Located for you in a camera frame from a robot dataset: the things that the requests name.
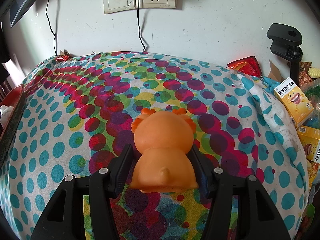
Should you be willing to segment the orange rubber pig toy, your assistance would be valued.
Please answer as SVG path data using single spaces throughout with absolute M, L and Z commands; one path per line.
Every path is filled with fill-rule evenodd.
M 199 187 L 187 157 L 193 146 L 196 124 L 185 109 L 144 108 L 131 124 L 131 131 L 141 156 L 130 188 L 143 193 L 180 193 Z

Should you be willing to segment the yellow cartoon box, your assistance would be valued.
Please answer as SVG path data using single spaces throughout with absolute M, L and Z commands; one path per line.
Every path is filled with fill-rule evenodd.
M 303 145 L 306 158 L 319 164 L 320 130 L 302 125 L 297 129 L 297 134 Z
M 287 109 L 295 128 L 300 127 L 312 116 L 312 103 L 290 77 L 280 83 L 274 89 L 274 93 Z

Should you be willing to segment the white towel sock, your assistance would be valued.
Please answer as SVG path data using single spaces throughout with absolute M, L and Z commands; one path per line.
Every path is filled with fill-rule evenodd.
M 1 122 L 1 126 L 3 129 L 5 129 L 9 118 L 11 116 L 11 113 L 13 111 L 14 107 L 13 106 L 6 106 L 6 105 L 1 105 L 1 118 L 0 118 L 0 122 Z

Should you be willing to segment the red candy wrapper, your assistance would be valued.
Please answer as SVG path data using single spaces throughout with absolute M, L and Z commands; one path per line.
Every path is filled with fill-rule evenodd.
M 70 54 L 68 53 L 68 51 L 64 50 L 64 51 L 60 51 L 60 54 L 56 56 L 56 61 L 57 62 L 66 62 L 67 60 L 69 60 L 71 58 Z

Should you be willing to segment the round red tray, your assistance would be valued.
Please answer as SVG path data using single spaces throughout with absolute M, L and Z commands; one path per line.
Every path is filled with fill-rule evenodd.
M 22 118 L 25 106 L 24 85 L 21 84 L 9 92 L 9 94 L 1 101 L 1 105 L 13 106 L 9 121 L 5 129 L 1 126 L 1 166 L 3 165 L 16 134 L 18 125 Z

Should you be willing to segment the red snack packet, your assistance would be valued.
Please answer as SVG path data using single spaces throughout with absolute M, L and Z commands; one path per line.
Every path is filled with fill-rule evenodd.
M 249 56 L 227 64 L 227 67 L 243 74 L 261 77 L 262 72 L 255 56 Z

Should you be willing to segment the black clamp mount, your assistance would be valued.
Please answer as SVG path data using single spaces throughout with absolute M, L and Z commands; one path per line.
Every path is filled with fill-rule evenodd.
M 266 35 L 272 40 L 271 52 L 290 63 L 290 78 L 299 84 L 299 64 L 303 57 L 301 33 L 292 26 L 272 23 Z

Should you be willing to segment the colourful polka dot cloth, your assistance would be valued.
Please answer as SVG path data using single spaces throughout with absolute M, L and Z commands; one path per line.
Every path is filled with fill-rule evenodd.
M 255 175 L 296 236 L 308 202 L 307 160 L 274 81 L 204 61 L 119 52 L 51 57 L 23 84 L 25 109 L 1 167 L 1 208 L 18 239 L 31 237 L 65 176 L 89 176 L 133 143 L 131 124 L 144 108 L 184 108 L 200 152 L 231 175 Z

